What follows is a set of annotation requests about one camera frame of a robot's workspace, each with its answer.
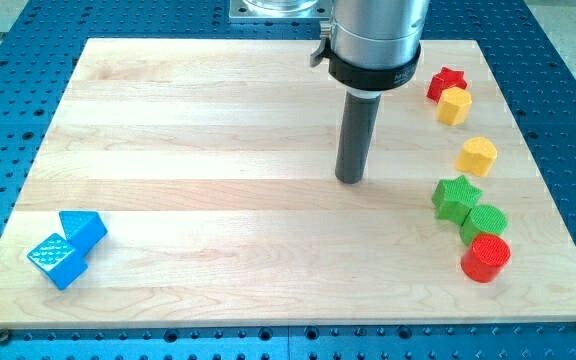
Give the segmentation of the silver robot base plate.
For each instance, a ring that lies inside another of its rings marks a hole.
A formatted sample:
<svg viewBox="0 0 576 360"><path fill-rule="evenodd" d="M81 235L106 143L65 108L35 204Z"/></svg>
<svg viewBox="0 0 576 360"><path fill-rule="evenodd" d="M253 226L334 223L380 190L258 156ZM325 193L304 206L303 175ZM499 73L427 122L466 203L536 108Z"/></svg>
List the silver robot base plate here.
<svg viewBox="0 0 576 360"><path fill-rule="evenodd" d="M230 0L231 20L319 19L329 16L331 0Z"/></svg>

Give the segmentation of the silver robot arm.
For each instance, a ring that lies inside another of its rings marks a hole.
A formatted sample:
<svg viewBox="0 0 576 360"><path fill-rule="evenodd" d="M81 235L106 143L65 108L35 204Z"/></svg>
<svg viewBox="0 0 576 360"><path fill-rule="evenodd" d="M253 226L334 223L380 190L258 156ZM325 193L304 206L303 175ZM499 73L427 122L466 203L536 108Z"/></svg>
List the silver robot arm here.
<svg viewBox="0 0 576 360"><path fill-rule="evenodd" d="M336 0L323 21L310 65L358 97L376 97L407 83L416 71L428 0Z"/></svg>

